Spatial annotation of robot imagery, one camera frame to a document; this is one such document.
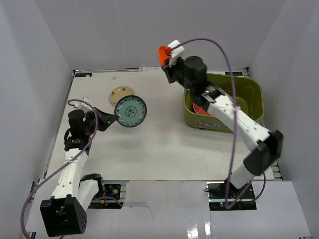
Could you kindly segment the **orange round plate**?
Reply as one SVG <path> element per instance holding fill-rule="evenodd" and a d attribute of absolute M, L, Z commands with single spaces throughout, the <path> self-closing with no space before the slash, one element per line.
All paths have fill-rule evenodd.
<path fill-rule="evenodd" d="M 158 49 L 158 57 L 161 66 L 164 66 L 166 62 L 171 59 L 171 48 L 166 46 L 160 46 Z"/>

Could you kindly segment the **blue white patterned plate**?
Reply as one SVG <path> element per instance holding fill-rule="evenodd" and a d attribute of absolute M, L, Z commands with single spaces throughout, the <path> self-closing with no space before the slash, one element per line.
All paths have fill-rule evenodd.
<path fill-rule="evenodd" d="M 116 104 L 114 114 L 118 116 L 117 122 L 121 126 L 137 127 L 147 116 L 147 105 L 138 96 L 125 96 Z"/>

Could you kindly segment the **red teal floral plate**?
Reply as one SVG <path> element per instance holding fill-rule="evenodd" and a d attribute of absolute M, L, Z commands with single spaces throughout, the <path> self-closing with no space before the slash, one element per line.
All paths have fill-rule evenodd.
<path fill-rule="evenodd" d="M 192 103 L 193 105 L 193 109 L 194 109 L 194 112 L 198 115 L 204 115 L 204 116 L 210 116 L 212 117 L 213 115 L 206 112 L 203 108 L 201 108 L 200 106 L 198 106 L 197 104 L 195 103 Z"/>

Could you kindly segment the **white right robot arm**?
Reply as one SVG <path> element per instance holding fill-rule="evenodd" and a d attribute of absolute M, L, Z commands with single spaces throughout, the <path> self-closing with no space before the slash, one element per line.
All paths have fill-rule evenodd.
<path fill-rule="evenodd" d="M 269 131 L 238 109 L 223 89 L 209 82 L 207 67 L 200 57 L 173 60 L 165 56 L 159 61 L 169 83 L 179 83 L 190 93 L 194 103 L 222 121 L 233 133 L 240 133 L 250 150 L 241 166 L 226 179 L 226 195 L 238 198 L 246 184 L 264 173 L 281 156 L 283 134 L 278 130 Z"/>

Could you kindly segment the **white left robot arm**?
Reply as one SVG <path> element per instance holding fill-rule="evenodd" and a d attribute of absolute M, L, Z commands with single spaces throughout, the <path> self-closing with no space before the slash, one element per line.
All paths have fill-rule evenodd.
<path fill-rule="evenodd" d="M 68 113 L 69 129 L 64 137 L 64 164 L 54 191 L 40 205 L 49 237 L 83 234 L 87 226 L 86 211 L 94 199 L 105 194 L 100 174 L 83 175 L 93 136 L 105 131 L 118 119 L 85 106 Z"/>

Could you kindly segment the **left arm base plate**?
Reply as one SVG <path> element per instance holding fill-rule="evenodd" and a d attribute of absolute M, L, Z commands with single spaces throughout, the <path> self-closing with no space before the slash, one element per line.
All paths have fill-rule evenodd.
<path fill-rule="evenodd" d="M 105 184 L 105 194 L 102 196 L 102 200 L 105 202 L 115 203 L 115 200 L 120 200 L 121 197 L 121 185 L 120 184 Z"/>

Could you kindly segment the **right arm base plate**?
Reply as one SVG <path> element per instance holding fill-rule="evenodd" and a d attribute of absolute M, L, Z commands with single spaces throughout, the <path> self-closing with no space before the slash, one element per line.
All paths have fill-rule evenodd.
<path fill-rule="evenodd" d="M 253 211 L 257 210 L 256 202 L 252 202 L 255 199 L 255 193 L 252 185 L 249 186 L 247 191 L 236 201 L 236 203 L 230 208 L 225 207 L 225 193 L 226 185 L 224 182 L 213 182 L 207 184 L 207 188 L 204 190 L 208 194 L 209 209 L 213 211 Z"/>

